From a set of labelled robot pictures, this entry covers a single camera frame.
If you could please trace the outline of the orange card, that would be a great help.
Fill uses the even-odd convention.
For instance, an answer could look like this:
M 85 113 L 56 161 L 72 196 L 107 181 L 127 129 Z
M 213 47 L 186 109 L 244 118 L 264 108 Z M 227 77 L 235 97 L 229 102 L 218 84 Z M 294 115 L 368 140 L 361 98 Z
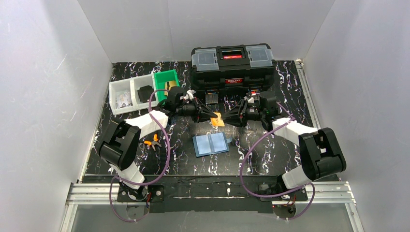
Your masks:
M 221 113 L 219 113 L 219 112 L 214 112 L 214 114 L 217 115 L 217 117 L 212 117 L 212 118 L 210 119 L 211 125 L 212 125 L 213 127 L 224 127 L 225 124 L 224 124 L 224 122 L 223 122 L 223 120 L 222 120 L 222 118 L 221 118 Z

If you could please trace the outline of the blue leather card holder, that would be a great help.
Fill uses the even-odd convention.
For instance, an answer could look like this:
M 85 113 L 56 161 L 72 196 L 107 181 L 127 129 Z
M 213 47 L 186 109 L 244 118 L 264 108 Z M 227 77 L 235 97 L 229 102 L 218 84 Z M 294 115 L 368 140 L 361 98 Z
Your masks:
M 225 132 L 194 136 L 192 139 L 197 158 L 228 152 L 232 142 L 232 137 L 228 138 Z

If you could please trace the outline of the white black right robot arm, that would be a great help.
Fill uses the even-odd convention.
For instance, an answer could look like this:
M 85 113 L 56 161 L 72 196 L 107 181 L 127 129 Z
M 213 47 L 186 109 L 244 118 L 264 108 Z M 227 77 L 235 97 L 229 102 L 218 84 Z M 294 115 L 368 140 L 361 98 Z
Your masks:
M 244 190 L 258 198 L 278 198 L 303 188 L 313 181 L 341 173 L 346 170 L 346 161 L 336 135 L 331 128 L 308 127 L 296 122 L 292 114 L 282 106 L 271 91 L 257 94 L 258 103 L 253 97 L 244 97 L 232 110 L 222 115 L 224 123 L 235 127 L 244 127 L 249 120 L 260 121 L 267 131 L 248 150 L 247 160 L 254 148 L 267 136 L 282 137 L 299 147 L 301 165 L 277 177 L 275 185 L 266 190 L 252 192 L 243 180 Z

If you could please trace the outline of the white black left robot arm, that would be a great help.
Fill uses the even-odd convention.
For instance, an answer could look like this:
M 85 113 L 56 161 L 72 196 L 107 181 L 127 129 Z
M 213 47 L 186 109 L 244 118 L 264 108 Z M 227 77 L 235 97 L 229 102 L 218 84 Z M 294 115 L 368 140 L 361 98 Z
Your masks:
M 120 122 L 111 121 L 103 140 L 97 149 L 99 157 L 108 163 L 118 174 L 116 179 L 123 190 L 132 198 L 142 201 L 148 196 L 148 185 L 159 180 L 146 182 L 135 162 L 141 138 L 159 130 L 165 131 L 172 120 L 178 116 L 189 116 L 195 123 L 217 118 L 195 97 L 195 91 L 182 87 L 165 89 L 167 96 L 148 113 Z

